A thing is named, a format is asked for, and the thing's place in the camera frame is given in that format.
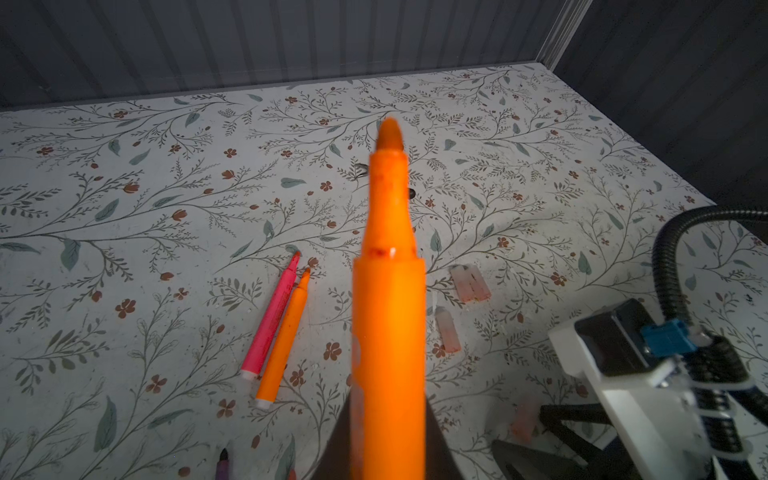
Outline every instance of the marker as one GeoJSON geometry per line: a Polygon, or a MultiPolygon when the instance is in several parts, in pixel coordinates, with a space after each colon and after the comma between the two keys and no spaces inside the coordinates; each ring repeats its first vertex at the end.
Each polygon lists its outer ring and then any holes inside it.
{"type": "Polygon", "coordinates": [[[277,334],[275,346],[272,347],[270,361],[266,364],[264,376],[261,377],[259,391],[256,393],[256,408],[258,409],[268,411],[277,397],[280,380],[283,378],[283,370],[286,368],[290,349],[293,346],[293,338],[299,329],[301,314],[304,311],[304,305],[306,305],[306,288],[309,283],[310,269],[306,269],[301,276],[299,286],[294,289],[293,295],[290,297],[283,324],[280,326],[280,333],[277,334]]]}
{"type": "Polygon", "coordinates": [[[230,455],[227,449],[221,451],[219,462],[216,464],[216,480],[230,480],[230,455]]]}
{"type": "Polygon", "coordinates": [[[280,276],[280,281],[277,282],[275,293],[272,294],[272,299],[266,312],[264,312],[259,329],[253,336],[253,342],[250,344],[248,354],[245,355],[243,366],[240,367],[240,376],[246,380],[253,380],[261,372],[261,367],[266,360],[266,353],[270,350],[272,339],[275,338],[277,326],[280,324],[280,317],[283,316],[283,310],[288,303],[293,282],[296,281],[296,265],[299,263],[299,257],[301,257],[300,252],[294,253],[290,259],[290,265],[280,276]]]}
{"type": "Polygon", "coordinates": [[[395,119],[382,122],[369,164],[368,223],[353,264],[350,468],[355,480],[423,480],[426,268],[395,119]]]}

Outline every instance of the black corrugated hose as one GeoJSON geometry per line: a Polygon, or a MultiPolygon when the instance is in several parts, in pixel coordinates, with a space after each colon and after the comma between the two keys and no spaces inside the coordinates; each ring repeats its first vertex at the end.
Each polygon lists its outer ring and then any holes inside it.
{"type": "MultiPolygon", "coordinates": [[[[677,245],[683,234],[699,223],[719,220],[768,221],[768,211],[729,208],[701,207],[684,212],[667,222],[662,227],[653,251],[654,285],[661,304],[661,311],[667,321],[679,319],[692,326],[688,308],[680,288],[677,275],[677,245]]],[[[723,337],[716,337],[710,346],[700,347],[692,353],[683,355],[688,374],[696,382],[740,382],[749,378],[733,346],[723,337]]],[[[730,410],[728,396],[720,390],[692,389],[700,409],[726,412],[730,410]]],[[[768,399],[757,388],[731,392],[731,395],[748,412],[766,424],[768,419],[768,399]]],[[[732,419],[702,417],[707,438],[713,449],[738,454],[743,451],[741,438],[732,419]]],[[[757,478],[749,463],[718,458],[720,466],[728,478],[757,478]]]]}

